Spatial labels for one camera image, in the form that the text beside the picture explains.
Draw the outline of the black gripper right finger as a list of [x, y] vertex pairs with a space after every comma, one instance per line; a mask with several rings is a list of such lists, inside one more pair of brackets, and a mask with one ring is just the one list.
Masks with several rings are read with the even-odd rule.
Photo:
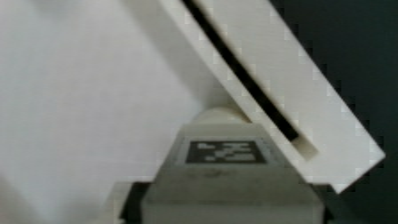
[[325, 205], [323, 224], [362, 224], [332, 187], [315, 185], [313, 189]]

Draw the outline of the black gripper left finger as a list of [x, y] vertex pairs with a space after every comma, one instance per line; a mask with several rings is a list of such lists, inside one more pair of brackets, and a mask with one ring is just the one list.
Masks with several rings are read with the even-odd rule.
[[119, 182], [114, 185], [103, 211], [103, 224], [144, 224], [142, 199], [149, 182]]

